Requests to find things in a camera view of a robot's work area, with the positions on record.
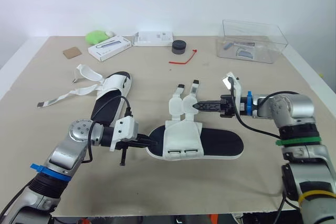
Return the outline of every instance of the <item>clear plastic box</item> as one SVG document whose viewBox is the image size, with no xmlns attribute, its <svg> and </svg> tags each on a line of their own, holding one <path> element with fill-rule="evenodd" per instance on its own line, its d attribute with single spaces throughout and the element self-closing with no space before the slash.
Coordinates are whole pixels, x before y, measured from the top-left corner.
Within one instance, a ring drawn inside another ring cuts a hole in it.
<svg viewBox="0 0 336 224">
<path fill-rule="evenodd" d="M 217 38 L 217 56 L 274 63 L 288 42 L 276 25 L 223 20 Z"/>
</svg>

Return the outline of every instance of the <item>red object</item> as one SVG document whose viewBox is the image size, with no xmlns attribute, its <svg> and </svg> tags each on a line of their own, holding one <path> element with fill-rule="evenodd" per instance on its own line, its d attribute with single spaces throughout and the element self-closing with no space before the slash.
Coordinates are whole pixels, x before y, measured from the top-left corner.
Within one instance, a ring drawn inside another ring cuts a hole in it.
<svg viewBox="0 0 336 224">
<path fill-rule="evenodd" d="M 218 215 L 209 215 L 212 224 L 218 223 Z"/>
<path fill-rule="evenodd" d="M 77 223 L 79 224 L 91 224 L 91 221 L 88 218 L 82 218 Z"/>
<path fill-rule="evenodd" d="M 195 53 L 197 53 L 197 49 L 193 49 L 193 54 L 191 55 L 191 57 L 189 58 L 189 60 L 187 60 L 186 62 L 175 62 L 175 61 L 169 61 L 170 64 L 187 64 L 195 55 Z"/>
</svg>

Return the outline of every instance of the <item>table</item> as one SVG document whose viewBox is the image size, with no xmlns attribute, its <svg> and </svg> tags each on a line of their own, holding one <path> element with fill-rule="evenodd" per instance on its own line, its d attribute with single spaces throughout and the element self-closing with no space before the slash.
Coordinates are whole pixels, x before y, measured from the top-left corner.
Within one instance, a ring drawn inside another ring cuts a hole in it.
<svg viewBox="0 0 336 224">
<path fill-rule="evenodd" d="M 72 97 L 38 109 L 37 102 L 56 98 L 69 90 L 91 85 L 73 84 L 74 69 L 87 64 L 105 77 L 127 71 L 133 84 L 128 95 L 139 133 L 149 134 L 170 118 L 168 100 L 178 83 L 200 81 L 198 100 L 217 100 L 228 94 L 222 77 L 232 71 L 240 78 L 243 93 L 292 90 L 308 95 L 316 108 L 317 127 L 331 159 L 336 163 L 336 118 L 285 56 L 274 64 L 216 57 L 215 37 L 179 37 L 187 42 L 186 53 L 173 55 L 169 47 L 133 47 L 104 62 L 87 53 L 83 37 L 50 37 L 18 76 L 0 101 L 2 176 L 0 206 L 29 181 L 35 171 L 31 163 L 43 164 L 64 139 L 69 124 L 89 118 L 95 94 Z M 82 55 L 66 59 L 62 51 L 78 47 Z M 198 52 L 186 65 L 192 49 Z M 193 160 L 167 162 L 150 157 L 146 150 L 131 148 L 126 166 L 120 167 L 121 152 L 94 147 L 93 162 L 83 164 L 62 195 L 56 216 L 128 216 L 210 214 L 271 211 L 281 201 L 280 147 L 275 139 L 242 127 L 235 118 L 221 119 L 219 113 L 202 112 L 196 120 L 203 127 L 227 129 L 244 142 L 244 152 L 232 161 Z M 243 118 L 250 126 L 278 133 L 273 121 Z"/>
</svg>

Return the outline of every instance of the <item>white box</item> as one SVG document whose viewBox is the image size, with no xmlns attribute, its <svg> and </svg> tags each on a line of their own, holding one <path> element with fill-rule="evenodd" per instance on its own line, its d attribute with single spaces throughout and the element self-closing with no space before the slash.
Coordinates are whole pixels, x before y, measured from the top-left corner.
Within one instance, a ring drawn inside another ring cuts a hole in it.
<svg viewBox="0 0 336 224">
<path fill-rule="evenodd" d="M 92 47 L 89 47 L 89 54 L 99 61 L 107 60 L 112 56 L 130 48 L 132 43 L 122 36 L 114 36 Z"/>
<path fill-rule="evenodd" d="M 173 41 L 171 31 L 140 31 L 134 36 L 137 47 L 171 47 Z"/>
</svg>

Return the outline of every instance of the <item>cardboard piece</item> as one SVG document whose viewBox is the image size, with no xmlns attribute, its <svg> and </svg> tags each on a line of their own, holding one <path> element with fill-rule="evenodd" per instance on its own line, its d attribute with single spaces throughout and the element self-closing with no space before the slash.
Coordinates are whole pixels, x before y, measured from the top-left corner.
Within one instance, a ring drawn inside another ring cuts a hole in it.
<svg viewBox="0 0 336 224">
<path fill-rule="evenodd" d="M 81 53 L 81 51 L 79 51 L 79 49 L 77 47 L 71 47 L 71 48 L 69 48 L 67 50 L 64 50 L 63 54 L 68 59 L 72 59 L 73 57 L 79 56 L 82 53 Z"/>
</svg>

